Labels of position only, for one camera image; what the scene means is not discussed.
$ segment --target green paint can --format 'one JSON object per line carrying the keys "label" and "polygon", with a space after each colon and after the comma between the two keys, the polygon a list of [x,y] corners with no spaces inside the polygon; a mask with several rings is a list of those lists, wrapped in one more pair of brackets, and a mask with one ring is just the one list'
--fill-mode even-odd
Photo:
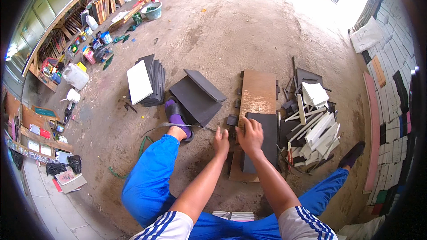
{"label": "green paint can", "polygon": [[141,13],[137,12],[134,15],[132,15],[132,19],[134,19],[134,22],[136,25],[139,25],[142,23],[142,17],[141,17]]}

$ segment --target blue pants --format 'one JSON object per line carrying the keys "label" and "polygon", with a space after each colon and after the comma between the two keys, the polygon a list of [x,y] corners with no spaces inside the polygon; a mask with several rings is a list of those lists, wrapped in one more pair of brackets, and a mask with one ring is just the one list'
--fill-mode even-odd
{"label": "blue pants", "polygon": [[[122,202],[143,227],[168,211],[175,201],[169,192],[169,179],[178,155],[178,140],[170,135],[151,144],[125,181]],[[320,216],[329,200],[342,187],[348,171],[338,168],[328,178],[299,197],[302,206]],[[274,214],[253,222],[235,222],[202,212],[190,239],[281,239]]]}

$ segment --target hand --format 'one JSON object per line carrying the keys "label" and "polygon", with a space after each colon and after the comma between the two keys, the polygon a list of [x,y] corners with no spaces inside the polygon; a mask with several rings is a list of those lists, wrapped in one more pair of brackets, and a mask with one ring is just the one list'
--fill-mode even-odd
{"label": "hand", "polygon": [[227,159],[228,151],[230,150],[230,142],[228,141],[228,131],[224,130],[221,133],[221,128],[216,128],[215,138],[213,139],[213,148],[215,149],[215,155]]}
{"label": "hand", "polygon": [[243,151],[248,154],[250,158],[264,156],[261,146],[264,141],[264,131],[262,125],[254,119],[247,119],[243,117],[245,123],[245,134],[242,130],[236,127],[239,144]]}

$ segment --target concrete floor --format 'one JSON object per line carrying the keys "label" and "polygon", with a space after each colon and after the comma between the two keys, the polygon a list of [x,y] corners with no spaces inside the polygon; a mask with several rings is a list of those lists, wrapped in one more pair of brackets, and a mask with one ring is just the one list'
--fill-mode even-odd
{"label": "concrete floor", "polygon": [[[199,70],[228,97],[209,123],[212,128],[225,126],[228,114],[238,113],[234,102],[239,74],[245,68],[273,72],[283,87],[292,75],[291,56],[296,56],[297,67],[322,75],[324,86],[333,90],[328,93],[330,100],[337,103],[341,144],[333,151],[334,159],[313,176],[294,170],[284,173],[297,196],[333,172],[357,141],[365,140],[370,147],[369,104],[362,78],[366,65],[362,56],[355,54],[347,28],[339,27],[339,9],[330,0],[161,1],[162,17],[143,23],[130,33],[127,42],[114,45],[114,60],[106,71],[99,64],[87,65],[90,81],[73,111],[79,123],[70,121],[64,132],[75,153],[82,157],[83,175],[88,180],[81,191],[70,194],[81,204],[99,209],[129,235],[141,230],[121,204],[124,180],[114,177],[108,167],[121,175],[128,173],[137,161],[141,135],[166,121],[163,106],[144,108],[138,104],[138,114],[123,107],[123,96],[128,94],[126,70],[138,57],[152,53],[166,69],[166,89],[184,77],[183,69],[188,68]],[[122,35],[127,27],[114,32],[113,37]],[[63,80],[54,94],[40,83],[41,105],[56,109],[63,117],[67,104],[59,100],[66,97],[69,88]],[[284,101],[280,93],[276,108],[280,109]],[[158,129],[149,136],[157,140],[166,130]],[[213,155],[213,134],[195,131],[195,139],[180,147],[170,179],[175,196]],[[363,194],[363,185],[369,151],[366,148],[344,187],[320,216],[335,230],[356,222],[366,204],[368,195]],[[226,165],[205,208],[207,212],[214,210],[253,211],[258,217],[272,213],[260,184],[229,181]]]}

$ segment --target pink board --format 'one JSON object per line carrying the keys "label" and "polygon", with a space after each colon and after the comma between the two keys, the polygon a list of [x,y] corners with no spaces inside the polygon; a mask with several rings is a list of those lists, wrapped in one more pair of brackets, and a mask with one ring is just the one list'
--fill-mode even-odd
{"label": "pink board", "polygon": [[364,190],[372,191],[375,182],[375,173],[378,167],[378,155],[380,152],[380,113],[378,110],[377,97],[375,95],[374,79],[367,73],[363,72],[366,91],[368,93],[369,107],[371,110],[371,156],[369,158],[368,173]]}

